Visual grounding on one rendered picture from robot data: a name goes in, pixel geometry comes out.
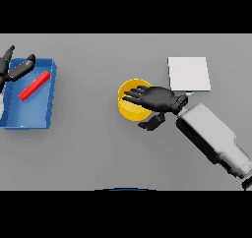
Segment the blue tray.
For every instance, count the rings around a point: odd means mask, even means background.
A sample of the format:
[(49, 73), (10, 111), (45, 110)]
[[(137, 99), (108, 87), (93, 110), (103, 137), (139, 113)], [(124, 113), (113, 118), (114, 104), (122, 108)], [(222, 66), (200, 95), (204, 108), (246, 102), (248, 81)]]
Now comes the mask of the blue tray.
[[(50, 78), (26, 100), (21, 100), (19, 94), (44, 71), (50, 74)], [(52, 58), (37, 58), (30, 73), (16, 82), (6, 84), (0, 129), (48, 129), (51, 123), (56, 73), (57, 66)]]

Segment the pale square measuring scale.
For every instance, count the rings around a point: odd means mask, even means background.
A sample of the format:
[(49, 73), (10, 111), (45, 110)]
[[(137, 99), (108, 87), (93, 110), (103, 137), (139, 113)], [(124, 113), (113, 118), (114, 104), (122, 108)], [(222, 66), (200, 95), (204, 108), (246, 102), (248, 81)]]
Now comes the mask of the pale square measuring scale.
[(168, 57), (169, 85), (175, 91), (210, 91), (205, 57)]

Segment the robot left hand dark grey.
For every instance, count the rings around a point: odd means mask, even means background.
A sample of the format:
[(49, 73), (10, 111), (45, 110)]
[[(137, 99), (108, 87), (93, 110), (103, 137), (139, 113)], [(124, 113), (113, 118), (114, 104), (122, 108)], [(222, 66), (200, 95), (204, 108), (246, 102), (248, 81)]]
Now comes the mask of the robot left hand dark grey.
[(23, 63), (12, 70), (9, 70), (9, 64), (12, 59), (14, 45), (11, 45), (5, 54), (0, 57), (0, 93), (7, 82), (15, 82), (24, 75), (31, 72), (35, 65), (35, 55), (31, 54)]

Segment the robot right hand dark grey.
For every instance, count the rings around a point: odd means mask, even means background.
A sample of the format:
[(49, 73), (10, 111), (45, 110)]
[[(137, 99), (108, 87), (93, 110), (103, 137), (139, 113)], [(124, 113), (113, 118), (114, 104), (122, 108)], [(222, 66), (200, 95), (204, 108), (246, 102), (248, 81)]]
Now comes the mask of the robot right hand dark grey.
[(123, 100), (157, 113), (149, 121), (138, 124), (142, 129), (153, 131), (165, 121), (166, 113), (178, 115), (188, 103), (188, 96), (176, 95), (172, 90), (163, 87), (137, 86), (135, 89), (125, 91)]

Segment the red beaker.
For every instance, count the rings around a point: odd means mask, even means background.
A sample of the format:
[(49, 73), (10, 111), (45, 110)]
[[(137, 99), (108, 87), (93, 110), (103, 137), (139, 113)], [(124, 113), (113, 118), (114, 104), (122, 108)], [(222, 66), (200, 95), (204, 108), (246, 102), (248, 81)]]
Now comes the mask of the red beaker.
[(19, 99), (25, 101), (34, 92), (36, 92), (43, 84), (45, 84), (50, 78), (48, 71), (43, 71), (32, 83), (30, 83), (25, 89), (19, 93)]

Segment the yellow bowl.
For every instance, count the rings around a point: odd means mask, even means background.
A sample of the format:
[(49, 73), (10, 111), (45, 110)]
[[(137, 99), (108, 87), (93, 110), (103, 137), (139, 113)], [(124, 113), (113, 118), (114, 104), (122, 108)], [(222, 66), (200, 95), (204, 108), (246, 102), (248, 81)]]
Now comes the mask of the yellow bowl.
[(131, 79), (124, 82), (118, 90), (118, 110), (120, 114), (133, 122), (140, 122), (147, 119), (152, 111), (146, 108), (143, 108), (140, 105), (133, 104), (129, 101), (123, 100), (125, 96), (125, 91), (130, 89), (135, 89), (137, 86), (146, 86), (149, 87), (151, 84), (142, 79)]

